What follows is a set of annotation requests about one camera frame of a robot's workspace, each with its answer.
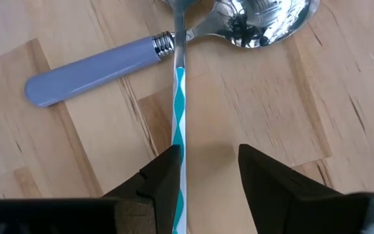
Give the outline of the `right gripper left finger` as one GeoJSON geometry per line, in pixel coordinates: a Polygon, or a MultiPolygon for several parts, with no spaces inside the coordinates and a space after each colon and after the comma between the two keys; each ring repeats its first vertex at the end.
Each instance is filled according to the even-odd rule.
{"type": "Polygon", "coordinates": [[[171,234],[181,176],[181,147],[171,146],[130,179],[106,193],[117,233],[171,234]]]}

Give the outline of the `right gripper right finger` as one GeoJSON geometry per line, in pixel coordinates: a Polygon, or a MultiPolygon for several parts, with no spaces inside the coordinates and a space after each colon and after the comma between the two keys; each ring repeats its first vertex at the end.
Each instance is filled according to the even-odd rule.
{"type": "Polygon", "coordinates": [[[366,194],[339,193],[248,144],[240,145],[238,163],[259,234],[360,232],[366,194]]]}

